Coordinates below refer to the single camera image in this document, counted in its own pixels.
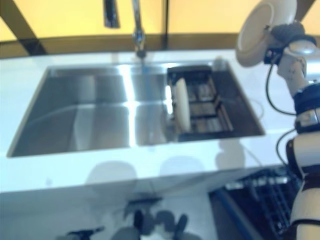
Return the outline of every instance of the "yellow wall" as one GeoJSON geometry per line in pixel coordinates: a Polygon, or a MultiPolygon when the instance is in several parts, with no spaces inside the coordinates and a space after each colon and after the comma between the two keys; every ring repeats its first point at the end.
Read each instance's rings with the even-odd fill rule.
{"type": "Polygon", "coordinates": [[[0,17],[0,42],[15,40],[17,40],[16,36],[12,33],[2,17],[0,17]]]}
{"type": "MultiPolygon", "coordinates": [[[[117,0],[120,29],[104,26],[103,0],[14,0],[38,38],[131,34],[132,0],[117,0]]],[[[165,0],[140,0],[142,25],[148,34],[163,33],[165,0]]],[[[169,33],[238,33],[260,0],[170,0],[169,33]]],[[[320,0],[302,23],[320,35],[320,0]]],[[[0,41],[16,37],[0,18],[0,41]]]]}
{"type": "Polygon", "coordinates": [[[238,33],[260,0],[170,0],[169,33],[238,33]]]}
{"type": "Polygon", "coordinates": [[[316,0],[302,20],[305,32],[310,35],[320,35],[320,0],[316,0]]]}
{"type": "MultiPolygon", "coordinates": [[[[117,0],[120,29],[104,25],[103,0],[14,0],[38,38],[132,34],[132,0],[117,0]]],[[[140,0],[148,34],[163,32],[163,0],[140,0]]]]}

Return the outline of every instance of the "white countertop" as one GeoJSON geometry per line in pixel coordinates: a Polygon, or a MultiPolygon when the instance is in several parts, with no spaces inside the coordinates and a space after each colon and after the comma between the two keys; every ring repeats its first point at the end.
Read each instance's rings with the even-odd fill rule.
{"type": "MultiPolygon", "coordinates": [[[[218,56],[229,61],[266,135],[14,158],[7,157],[8,150],[48,66],[131,63],[137,59],[133,52],[123,52],[0,60],[0,193],[281,164],[276,141],[293,127],[294,118],[269,106],[264,92],[268,66],[243,68],[234,50],[149,52],[146,61],[210,61],[218,56]]],[[[270,92],[279,108],[294,110],[286,83],[276,70],[270,92]]],[[[286,139],[281,145],[283,156],[285,144],[286,139]]]]}

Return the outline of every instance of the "stainless steel sink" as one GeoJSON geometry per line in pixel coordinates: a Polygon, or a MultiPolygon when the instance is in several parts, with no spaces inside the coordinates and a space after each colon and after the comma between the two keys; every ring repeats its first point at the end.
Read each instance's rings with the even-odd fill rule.
{"type": "MultiPolygon", "coordinates": [[[[218,68],[213,62],[49,67],[8,156],[239,137],[228,115],[232,111],[226,113],[225,107],[224,118],[231,125],[228,131],[220,124],[216,127],[219,130],[205,135],[203,127],[202,134],[179,132],[174,116],[174,86],[168,69],[200,65],[209,66],[213,73],[230,73],[226,62],[220,62],[218,68]]],[[[256,129],[241,136],[262,134],[245,98],[243,102],[248,109],[243,114],[254,120],[256,129]]]]}

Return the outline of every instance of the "faucet spout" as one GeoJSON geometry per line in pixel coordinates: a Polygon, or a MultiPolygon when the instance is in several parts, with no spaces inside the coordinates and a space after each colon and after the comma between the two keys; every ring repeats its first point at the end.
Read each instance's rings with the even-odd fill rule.
{"type": "Polygon", "coordinates": [[[132,0],[135,29],[133,32],[133,41],[135,52],[140,59],[146,57],[145,43],[146,35],[141,25],[140,0],[132,0]]]}
{"type": "MultiPolygon", "coordinates": [[[[103,0],[104,25],[108,28],[120,28],[116,1],[117,0],[103,0]]],[[[132,38],[136,55],[143,60],[147,54],[145,49],[146,35],[141,24],[140,0],[132,0],[132,6],[135,23],[132,38]]]]}

